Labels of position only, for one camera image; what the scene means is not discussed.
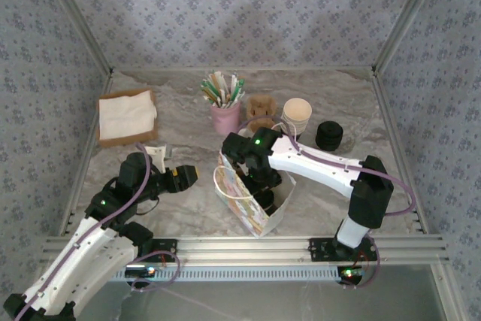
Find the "brown paper wrapped straw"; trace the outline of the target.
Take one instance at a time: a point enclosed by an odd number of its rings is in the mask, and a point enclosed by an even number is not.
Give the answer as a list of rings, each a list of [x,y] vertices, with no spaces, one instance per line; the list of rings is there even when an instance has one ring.
[[[227,101],[228,87],[223,74],[220,71],[215,71],[214,73],[212,73],[211,78],[212,81],[216,84],[216,87],[219,89],[222,103],[225,104]]]

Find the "white napkin stack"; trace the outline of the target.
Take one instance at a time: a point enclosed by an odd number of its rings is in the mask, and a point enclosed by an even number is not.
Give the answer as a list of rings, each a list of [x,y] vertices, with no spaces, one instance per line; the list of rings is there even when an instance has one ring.
[[[157,118],[152,92],[102,98],[98,102],[101,141],[137,136],[154,130]]]

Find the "white paper cup stack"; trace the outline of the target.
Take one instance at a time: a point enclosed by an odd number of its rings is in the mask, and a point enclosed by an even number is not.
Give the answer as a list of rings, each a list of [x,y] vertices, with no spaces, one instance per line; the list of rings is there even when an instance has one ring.
[[[292,135],[300,135],[307,128],[312,115],[310,103],[302,98],[291,98],[283,107],[281,119],[286,123],[281,125],[284,133],[289,130]]]

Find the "aluminium right frame post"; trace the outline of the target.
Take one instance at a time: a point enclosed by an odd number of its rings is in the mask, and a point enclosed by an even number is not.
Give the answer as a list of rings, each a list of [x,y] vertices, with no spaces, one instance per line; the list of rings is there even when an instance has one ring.
[[[386,70],[424,2],[425,0],[406,0],[391,33],[373,64],[373,72],[376,76]]]

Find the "long aluminium base rail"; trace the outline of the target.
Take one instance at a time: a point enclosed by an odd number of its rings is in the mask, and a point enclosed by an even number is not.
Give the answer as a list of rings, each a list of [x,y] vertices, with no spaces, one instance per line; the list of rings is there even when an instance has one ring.
[[[383,265],[446,264],[449,256],[439,235],[376,235]],[[187,266],[307,265],[307,236],[180,237],[175,250]]]

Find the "black cup lid stack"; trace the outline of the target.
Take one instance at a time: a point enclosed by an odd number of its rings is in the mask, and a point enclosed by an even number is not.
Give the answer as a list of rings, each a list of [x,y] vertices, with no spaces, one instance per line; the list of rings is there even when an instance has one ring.
[[[320,150],[335,151],[343,138],[343,128],[335,121],[325,121],[318,125],[315,143]]]

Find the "green striped wrapped straw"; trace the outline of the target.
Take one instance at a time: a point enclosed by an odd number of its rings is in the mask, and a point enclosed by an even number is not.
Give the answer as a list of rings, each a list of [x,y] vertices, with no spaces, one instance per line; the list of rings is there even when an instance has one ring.
[[[218,108],[222,106],[221,93],[209,80],[201,81],[201,90],[216,104]]]
[[[242,93],[242,89],[244,87],[245,80],[243,78],[237,79],[236,85],[234,87],[234,92],[232,93],[232,104],[234,104],[239,98]]]

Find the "aluminium frame post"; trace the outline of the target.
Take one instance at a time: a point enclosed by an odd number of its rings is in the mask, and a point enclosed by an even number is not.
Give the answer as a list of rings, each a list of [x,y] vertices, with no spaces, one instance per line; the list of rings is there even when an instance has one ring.
[[[391,33],[373,64],[373,72],[376,76],[386,70],[424,2],[425,0],[406,0]]]
[[[79,6],[75,0],[59,0],[61,6],[68,15],[74,28],[76,29],[80,39],[89,51],[90,56],[93,58],[94,63],[98,69],[104,74],[111,73],[111,67],[108,64],[106,57],[104,56],[100,45],[95,39],[91,29],[83,16]]]

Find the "brown pulp cup carrier stack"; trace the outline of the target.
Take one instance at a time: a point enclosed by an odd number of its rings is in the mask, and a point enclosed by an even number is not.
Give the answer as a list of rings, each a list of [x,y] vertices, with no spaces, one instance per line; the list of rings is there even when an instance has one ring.
[[[247,101],[247,119],[258,116],[274,116],[277,112],[276,100],[268,94],[251,95]],[[263,118],[249,122],[247,128],[255,133],[259,128],[271,128],[274,126],[272,119]]]

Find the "brown cardboard tray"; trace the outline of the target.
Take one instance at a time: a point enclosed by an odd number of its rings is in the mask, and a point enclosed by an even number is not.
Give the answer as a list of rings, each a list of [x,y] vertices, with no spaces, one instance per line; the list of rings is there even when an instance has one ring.
[[[150,88],[128,89],[128,90],[124,90],[124,91],[114,92],[114,93],[111,93],[111,94],[103,95],[103,96],[100,97],[100,99],[102,99],[102,98],[113,98],[113,97],[122,96],[122,95],[136,95],[136,94],[138,94],[140,92],[143,92],[143,91],[146,91],[146,90],[150,90],[152,92],[152,98],[153,98],[153,101],[154,101],[154,104],[155,104],[156,97],[155,97],[153,91]],[[99,139],[99,111],[98,111],[97,140],[98,140],[98,143],[101,147],[116,147],[116,146],[133,144],[135,142],[141,142],[142,143],[142,142],[156,140],[158,138],[157,128],[158,128],[158,126],[157,126],[157,118],[156,118],[154,130],[152,130],[150,132],[146,132],[146,133],[143,133],[143,134],[140,134],[140,135],[137,135],[137,136],[130,136],[130,137],[125,137],[125,138],[117,138],[117,139],[101,141]]]

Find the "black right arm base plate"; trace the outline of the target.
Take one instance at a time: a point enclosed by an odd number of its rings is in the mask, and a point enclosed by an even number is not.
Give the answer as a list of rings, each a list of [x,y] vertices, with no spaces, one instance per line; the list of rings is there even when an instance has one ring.
[[[365,255],[369,262],[378,259],[373,244],[367,238],[363,238],[356,248],[345,246],[335,238],[311,238],[307,250],[312,262],[354,262],[358,255]]]

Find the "white cartoon print paper bag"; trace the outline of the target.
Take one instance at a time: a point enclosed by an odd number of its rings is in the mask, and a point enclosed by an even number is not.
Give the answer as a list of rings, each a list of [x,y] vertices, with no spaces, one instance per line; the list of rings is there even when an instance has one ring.
[[[289,141],[289,139],[282,134],[278,141]],[[248,173],[245,165],[233,165],[232,161],[220,151],[218,165],[213,171],[216,194],[256,238],[267,235],[279,225],[296,186],[295,179],[289,173],[277,171],[282,178],[282,183],[267,189],[273,191],[274,203],[277,206],[277,210],[270,216],[256,201],[259,192],[250,192],[241,180],[241,175]]]

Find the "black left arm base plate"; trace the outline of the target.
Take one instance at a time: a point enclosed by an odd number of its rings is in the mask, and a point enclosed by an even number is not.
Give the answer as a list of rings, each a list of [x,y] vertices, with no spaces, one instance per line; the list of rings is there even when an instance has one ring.
[[[151,238],[139,246],[135,256],[137,258],[153,253],[155,251],[165,251],[173,254],[177,253],[177,239],[175,238]],[[170,254],[158,254],[146,258],[144,262],[153,263],[173,263],[174,257]]]

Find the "pink plastic cup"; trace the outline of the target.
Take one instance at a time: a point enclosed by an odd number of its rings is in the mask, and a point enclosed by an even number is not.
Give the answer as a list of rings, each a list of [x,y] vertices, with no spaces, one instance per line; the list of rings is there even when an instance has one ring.
[[[241,104],[239,102],[229,108],[211,106],[210,114],[216,132],[221,135],[236,132],[240,125],[240,112]]]

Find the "aluminium left frame post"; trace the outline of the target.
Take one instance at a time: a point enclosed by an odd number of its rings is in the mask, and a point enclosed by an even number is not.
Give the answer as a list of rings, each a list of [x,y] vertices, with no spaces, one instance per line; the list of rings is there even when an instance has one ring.
[[[106,57],[104,56],[100,45],[95,39],[91,29],[83,16],[79,6],[75,0],[59,0],[61,6],[68,15],[74,28],[76,29],[80,39],[89,51],[90,56],[93,58],[94,63],[98,69],[104,74],[111,73],[111,67],[108,64]]]

